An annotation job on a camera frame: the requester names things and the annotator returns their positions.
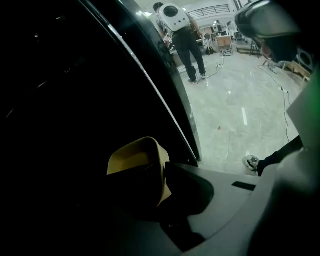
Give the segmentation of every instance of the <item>white floor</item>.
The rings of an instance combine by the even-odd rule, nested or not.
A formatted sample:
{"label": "white floor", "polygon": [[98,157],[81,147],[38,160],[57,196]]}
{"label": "white floor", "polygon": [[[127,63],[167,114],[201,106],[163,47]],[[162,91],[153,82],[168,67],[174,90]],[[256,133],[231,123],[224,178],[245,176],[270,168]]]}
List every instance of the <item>white floor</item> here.
{"label": "white floor", "polygon": [[[216,72],[223,59],[218,53],[203,56],[207,76]],[[218,73],[197,85],[188,83],[184,67],[179,68],[193,115],[202,150],[200,167],[221,172],[255,175],[242,163],[246,155],[268,157],[288,143],[284,114],[289,97],[258,65],[264,58],[235,52],[224,59]],[[301,87],[277,68],[272,73],[261,67],[289,92],[292,103]],[[287,134],[291,141],[298,133],[289,116]]]}

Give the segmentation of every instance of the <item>white wall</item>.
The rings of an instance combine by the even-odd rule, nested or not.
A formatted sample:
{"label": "white wall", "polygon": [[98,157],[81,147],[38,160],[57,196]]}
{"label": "white wall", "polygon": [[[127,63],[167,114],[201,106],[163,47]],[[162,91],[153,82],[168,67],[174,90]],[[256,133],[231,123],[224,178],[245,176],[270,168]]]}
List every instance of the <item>white wall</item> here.
{"label": "white wall", "polygon": [[216,20],[219,20],[225,23],[225,25],[227,25],[228,22],[233,20],[233,17],[230,17],[230,16],[229,17],[221,17],[221,16],[209,17],[206,19],[197,20],[196,23],[199,25],[200,28],[207,28],[212,26]]}
{"label": "white wall", "polygon": [[212,30],[211,30],[211,28],[210,28],[210,27],[207,27],[207,28],[201,29],[201,32],[202,32],[203,34],[209,34],[209,35],[211,35],[211,34],[212,34]]}
{"label": "white wall", "polygon": [[241,2],[242,7],[245,7],[245,5],[249,2],[248,0],[239,0]]}
{"label": "white wall", "polygon": [[186,12],[192,12],[195,10],[199,10],[206,7],[211,6],[221,6],[221,5],[229,5],[229,10],[231,13],[237,12],[237,8],[233,0],[205,0],[205,1],[197,1],[188,5],[183,6],[186,9]]}

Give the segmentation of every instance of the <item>leg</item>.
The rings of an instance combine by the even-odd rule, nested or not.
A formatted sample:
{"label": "leg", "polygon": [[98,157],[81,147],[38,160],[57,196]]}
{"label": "leg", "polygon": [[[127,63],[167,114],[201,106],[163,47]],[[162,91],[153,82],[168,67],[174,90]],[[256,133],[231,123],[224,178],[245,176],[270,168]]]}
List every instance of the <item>leg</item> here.
{"label": "leg", "polygon": [[188,48],[198,63],[199,71],[201,75],[206,74],[204,59],[202,58],[201,51],[198,47],[197,40],[194,33],[191,33],[187,39]]}
{"label": "leg", "polygon": [[190,59],[190,51],[188,49],[188,44],[184,34],[179,34],[177,36],[173,35],[172,42],[176,48],[176,51],[182,61],[183,65],[185,66],[186,72],[190,78],[190,80],[196,81],[196,74],[195,70],[192,66],[191,59]]}
{"label": "leg", "polygon": [[251,57],[251,53],[252,53],[252,48],[254,47],[254,41],[251,41],[251,48],[250,48],[250,56]]}
{"label": "leg", "polygon": [[286,156],[290,155],[295,151],[299,151],[303,147],[300,136],[296,137],[294,140],[290,141],[280,150],[274,152],[272,155],[268,156],[265,160],[259,161],[257,165],[258,175],[261,176],[264,169],[273,164],[279,164]]}
{"label": "leg", "polygon": [[277,74],[275,63],[272,60],[268,61],[268,68],[275,74]]}
{"label": "leg", "polygon": [[259,51],[257,45],[256,45],[256,44],[254,44],[254,45],[255,45],[255,50],[256,50],[256,53],[257,53],[258,59],[259,59],[259,57],[260,57],[260,51]]}

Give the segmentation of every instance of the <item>white backpack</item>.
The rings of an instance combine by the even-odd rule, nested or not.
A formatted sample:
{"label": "white backpack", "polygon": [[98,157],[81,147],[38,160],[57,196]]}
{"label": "white backpack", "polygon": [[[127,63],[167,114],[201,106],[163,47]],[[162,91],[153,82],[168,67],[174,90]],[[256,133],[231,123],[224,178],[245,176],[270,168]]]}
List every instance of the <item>white backpack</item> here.
{"label": "white backpack", "polygon": [[161,6],[159,16],[173,32],[176,32],[190,24],[187,14],[173,3],[167,3]]}

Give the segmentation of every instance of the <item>white sneaker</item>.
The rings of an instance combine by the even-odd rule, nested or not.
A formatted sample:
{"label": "white sneaker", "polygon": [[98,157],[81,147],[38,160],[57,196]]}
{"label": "white sneaker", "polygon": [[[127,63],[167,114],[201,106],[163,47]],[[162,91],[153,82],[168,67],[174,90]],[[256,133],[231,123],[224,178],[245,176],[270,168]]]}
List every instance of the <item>white sneaker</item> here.
{"label": "white sneaker", "polygon": [[244,157],[242,161],[250,171],[255,172],[260,160],[256,156],[250,154]]}
{"label": "white sneaker", "polygon": [[191,79],[188,80],[188,82],[192,85],[197,85],[198,84],[198,81],[195,80],[195,81],[191,81]]}
{"label": "white sneaker", "polygon": [[278,74],[278,72],[276,71],[276,66],[273,62],[268,62],[268,68],[275,74]]}

